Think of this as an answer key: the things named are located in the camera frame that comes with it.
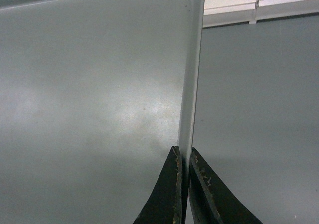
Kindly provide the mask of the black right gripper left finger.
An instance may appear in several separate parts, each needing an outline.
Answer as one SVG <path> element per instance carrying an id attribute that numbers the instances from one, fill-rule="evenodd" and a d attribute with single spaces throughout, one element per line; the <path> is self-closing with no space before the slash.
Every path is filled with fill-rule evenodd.
<path id="1" fill-rule="evenodd" d="M 183 224 L 186 216 L 187 172 L 179 146 L 172 146 L 155 186 L 135 224 Z"/>

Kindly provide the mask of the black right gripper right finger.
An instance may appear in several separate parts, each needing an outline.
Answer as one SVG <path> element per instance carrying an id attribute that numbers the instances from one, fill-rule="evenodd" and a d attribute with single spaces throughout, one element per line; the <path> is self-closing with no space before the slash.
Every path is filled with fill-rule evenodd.
<path id="1" fill-rule="evenodd" d="M 260 224 L 213 171 L 202 155 L 192 148 L 189 200 L 196 224 Z"/>

